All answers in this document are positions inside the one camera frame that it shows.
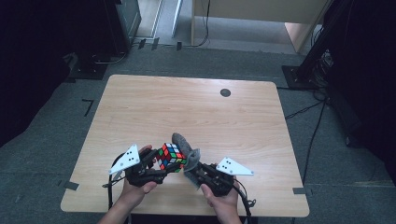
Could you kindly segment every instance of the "wire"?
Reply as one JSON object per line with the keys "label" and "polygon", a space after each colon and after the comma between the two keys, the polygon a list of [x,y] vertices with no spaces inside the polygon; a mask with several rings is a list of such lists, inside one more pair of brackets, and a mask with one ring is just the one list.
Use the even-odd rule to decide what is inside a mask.
{"label": "wire", "polygon": [[192,46],[193,48],[201,47],[206,42],[206,40],[209,38],[209,27],[208,27],[208,24],[207,24],[207,22],[209,20],[209,10],[210,10],[210,0],[207,2],[206,23],[204,23],[204,26],[205,26],[205,29],[206,29],[205,38],[201,42],[201,44]]}
{"label": "wire", "polygon": [[[116,164],[116,162],[123,156],[124,153],[120,154],[114,161],[113,164],[111,165],[111,167],[114,166],[114,164]],[[113,184],[113,180],[111,179],[113,177],[113,175],[109,175],[108,176],[108,183],[104,186],[107,186],[107,196],[108,196],[108,210],[110,210],[110,208],[113,206],[113,190],[112,187],[114,184],[118,183],[121,179],[117,180],[114,184]]]}
{"label": "wire", "polygon": [[123,58],[125,58],[126,53],[122,54],[122,57],[114,62],[106,62],[106,63],[102,63],[102,62],[97,62],[97,61],[93,61],[94,63],[99,63],[99,64],[113,64],[113,63],[119,63]]}
{"label": "wire", "polygon": [[311,155],[312,145],[314,143],[315,136],[317,135],[317,131],[318,131],[319,124],[320,124],[322,116],[323,116],[323,111],[324,111],[324,107],[326,105],[326,101],[323,101],[322,103],[323,103],[323,107],[321,108],[321,111],[320,111],[318,123],[317,123],[317,126],[315,127],[314,133],[312,134],[311,141],[309,142],[308,152],[306,154],[305,166],[304,166],[304,172],[303,172],[303,185],[305,184],[306,172],[308,170],[308,162],[309,162],[309,157]]}
{"label": "wire", "polygon": [[354,3],[355,3],[355,0],[353,0],[352,3],[350,4],[349,12],[348,12],[348,14],[347,14],[347,19],[346,19],[346,34],[345,34],[345,36],[344,36],[344,43],[343,43],[343,46],[344,46],[345,43],[347,42],[347,30],[348,30],[349,21],[350,21],[350,14],[351,14],[351,12],[352,12],[352,8],[353,8]]}
{"label": "wire", "polygon": [[239,188],[237,188],[235,185],[233,185],[233,189],[235,189],[236,192],[238,192],[238,194],[241,196],[242,203],[244,204],[245,210],[247,211],[247,224],[251,224],[251,213],[250,213],[250,204],[248,203],[248,197],[246,197],[244,195],[244,193]]}
{"label": "wire", "polygon": [[306,107],[306,108],[304,108],[304,109],[301,109],[301,110],[299,110],[299,111],[297,111],[297,112],[295,112],[295,113],[292,113],[292,114],[290,114],[290,115],[287,115],[287,116],[285,117],[285,119],[294,118],[296,115],[298,115],[298,114],[303,114],[304,112],[308,111],[310,108],[315,107],[315,106],[317,106],[317,105],[320,105],[321,103],[322,103],[322,101],[319,102],[319,103],[316,103],[316,104],[314,104],[314,105],[311,105],[311,106],[309,106],[309,107]]}

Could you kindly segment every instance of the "table top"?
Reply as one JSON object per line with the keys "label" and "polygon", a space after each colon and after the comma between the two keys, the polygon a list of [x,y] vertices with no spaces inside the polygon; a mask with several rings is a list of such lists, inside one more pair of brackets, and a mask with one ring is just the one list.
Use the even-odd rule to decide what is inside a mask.
{"label": "table top", "polygon": [[[231,95],[220,94],[227,89]],[[230,157],[254,171],[238,176],[247,189],[254,217],[306,217],[305,195],[294,194],[302,181],[282,107],[272,82],[224,79],[110,77],[61,207],[67,212],[106,212],[112,162],[129,146],[170,143],[181,133],[192,148],[201,149],[202,163]],[[113,187],[113,201],[122,184]],[[246,214],[239,200],[239,215]],[[203,193],[182,172],[169,174],[133,213],[215,215]]]}

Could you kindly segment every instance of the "black tape mark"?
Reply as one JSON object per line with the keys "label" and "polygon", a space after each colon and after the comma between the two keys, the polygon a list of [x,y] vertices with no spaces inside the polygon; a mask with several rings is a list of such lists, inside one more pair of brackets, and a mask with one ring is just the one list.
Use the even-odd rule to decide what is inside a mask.
{"label": "black tape mark", "polygon": [[157,38],[154,39],[154,42],[152,43],[151,50],[157,49],[157,47],[158,47],[158,42],[160,42],[160,38],[159,38],[159,37],[157,37]]}
{"label": "black tape mark", "polygon": [[90,106],[88,106],[87,112],[85,112],[85,115],[84,115],[84,117],[87,117],[88,113],[90,113],[90,110],[91,110],[91,107],[92,107],[92,105],[93,105],[93,101],[94,101],[94,100],[82,99],[82,101],[83,101],[83,102],[91,102],[91,103],[90,103]]}
{"label": "black tape mark", "polygon": [[293,193],[294,194],[305,194],[306,196],[312,196],[312,189],[306,189],[306,188],[293,188]]}
{"label": "black tape mark", "polygon": [[79,187],[79,184],[73,183],[67,180],[60,180],[58,183],[58,186],[64,189],[72,189],[72,190],[77,190]]}
{"label": "black tape mark", "polygon": [[181,50],[181,42],[177,42],[176,50],[177,50],[177,51]]}
{"label": "black tape mark", "polygon": [[143,47],[145,47],[146,44],[146,39],[142,39],[139,43],[139,49],[142,49]]}
{"label": "black tape mark", "polygon": [[305,188],[293,188],[294,194],[306,194]]}

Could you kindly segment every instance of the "human hand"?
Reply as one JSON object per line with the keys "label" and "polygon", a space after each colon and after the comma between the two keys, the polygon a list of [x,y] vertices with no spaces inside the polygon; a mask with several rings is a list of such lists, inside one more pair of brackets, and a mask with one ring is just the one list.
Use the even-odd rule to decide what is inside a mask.
{"label": "human hand", "polygon": [[[141,153],[142,151],[144,151],[147,148],[152,149],[152,145],[142,147],[139,150],[139,153]],[[145,197],[145,195],[147,193],[149,193],[150,191],[152,191],[153,189],[155,189],[155,187],[157,187],[157,183],[148,182],[144,186],[139,188],[139,187],[130,185],[129,182],[125,178],[122,193],[121,193],[119,199],[117,200],[117,203],[118,202],[123,203],[123,206],[126,206],[131,211],[132,209],[137,207],[143,201],[143,198]]]}
{"label": "human hand", "polygon": [[[152,149],[152,145],[142,147],[139,153],[147,148]],[[99,223],[123,223],[129,214],[131,214],[131,211],[143,201],[145,195],[155,189],[155,187],[157,187],[157,183],[151,181],[139,188],[130,185],[128,180],[124,178],[120,197]]]}
{"label": "human hand", "polygon": [[[239,184],[236,181],[233,184],[239,189]],[[207,203],[215,209],[221,224],[241,224],[237,210],[238,193],[235,189],[231,189],[228,195],[222,197],[216,197],[206,184],[201,185],[201,190],[207,198]]]}

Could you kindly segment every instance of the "finger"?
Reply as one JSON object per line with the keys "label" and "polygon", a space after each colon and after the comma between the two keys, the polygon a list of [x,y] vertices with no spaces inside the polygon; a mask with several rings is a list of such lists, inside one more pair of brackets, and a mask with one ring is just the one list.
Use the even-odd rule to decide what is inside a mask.
{"label": "finger", "polygon": [[201,185],[201,191],[207,199],[209,199],[213,196],[212,190],[206,184]]}
{"label": "finger", "polygon": [[139,153],[141,153],[142,151],[144,151],[145,149],[152,149],[152,145],[146,145],[145,147],[142,147],[140,150],[139,150]]}
{"label": "finger", "polygon": [[145,192],[145,194],[149,193],[150,191],[152,191],[153,189],[155,189],[155,187],[157,187],[157,183],[150,181],[148,183],[146,183],[142,189]]}

